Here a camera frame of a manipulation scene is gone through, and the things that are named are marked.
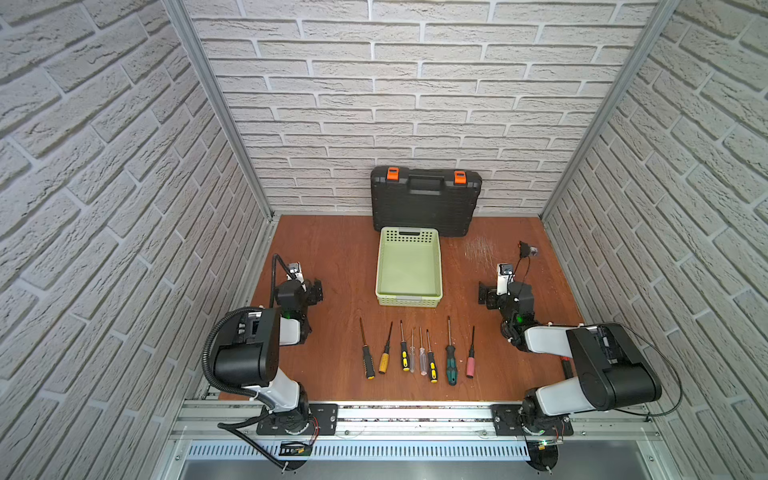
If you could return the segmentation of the pink handle screwdriver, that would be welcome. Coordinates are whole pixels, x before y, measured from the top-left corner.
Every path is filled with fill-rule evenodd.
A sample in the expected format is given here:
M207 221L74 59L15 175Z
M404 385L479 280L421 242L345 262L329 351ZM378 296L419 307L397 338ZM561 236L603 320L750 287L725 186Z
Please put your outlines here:
M475 327L472 327L471 343L467 356L465 375L469 379L473 379L475 376L476 359L475 359Z

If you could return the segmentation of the green black handle screwdriver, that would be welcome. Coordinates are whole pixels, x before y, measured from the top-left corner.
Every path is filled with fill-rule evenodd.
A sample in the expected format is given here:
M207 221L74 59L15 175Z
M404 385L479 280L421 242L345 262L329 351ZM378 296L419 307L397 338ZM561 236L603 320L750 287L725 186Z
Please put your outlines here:
M447 317L447 346L446 350L446 378L450 386L456 386L458 380L458 369L455 356L455 346L453 344L451 318Z

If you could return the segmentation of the black yellow screwdriver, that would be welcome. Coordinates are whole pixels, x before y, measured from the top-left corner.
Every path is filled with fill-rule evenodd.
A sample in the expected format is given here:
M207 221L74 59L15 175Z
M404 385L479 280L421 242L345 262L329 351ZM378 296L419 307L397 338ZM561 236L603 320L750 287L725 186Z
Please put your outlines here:
M431 347L431 335L429 331L427 331L427 366L430 382L436 384L438 382L438 371L434 352Z
M400 336L401 336L401 341L400 341L401 368L402 368L403 371L409 372L410 369L411 369L411 360L409 358L408 343L407 343L406 338L405 338L403 321L400 321Z

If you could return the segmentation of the orange handle screwdriver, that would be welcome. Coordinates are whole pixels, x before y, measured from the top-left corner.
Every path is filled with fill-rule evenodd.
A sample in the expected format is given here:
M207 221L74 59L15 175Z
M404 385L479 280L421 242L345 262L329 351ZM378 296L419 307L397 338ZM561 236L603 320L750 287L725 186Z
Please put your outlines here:
M379 360L378 373L381 375L384 375L387 373L388 366L389 366L392 328L393 328L393 323L390 323L387 340Z

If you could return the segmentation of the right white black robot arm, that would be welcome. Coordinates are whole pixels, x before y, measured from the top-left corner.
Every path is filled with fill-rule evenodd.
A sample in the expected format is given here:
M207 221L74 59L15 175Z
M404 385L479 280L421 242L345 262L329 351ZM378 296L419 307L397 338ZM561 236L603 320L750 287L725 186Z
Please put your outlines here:
M658 376L623 326L540 323L535 319L532 287L515 281L515 273L515 266L498 264L496 285L480 284L478 302L501 313L501 334L513 347L570 360L575 367L572 377L526 393L522 421L533 424L573 413L615 410L661 397Z

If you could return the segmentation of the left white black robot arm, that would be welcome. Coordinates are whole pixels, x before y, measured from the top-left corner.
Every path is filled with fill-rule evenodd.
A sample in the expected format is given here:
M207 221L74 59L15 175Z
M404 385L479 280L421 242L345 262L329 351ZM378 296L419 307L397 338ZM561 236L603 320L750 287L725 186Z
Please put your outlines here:
M225 314L206 338L201 365L210 385L258 400L271 413L305 421L306 391L280 369L279 353L306 342L312 332L308 310L322 300L319 280L306 280L300 263L287 264L275 254L269 305Z

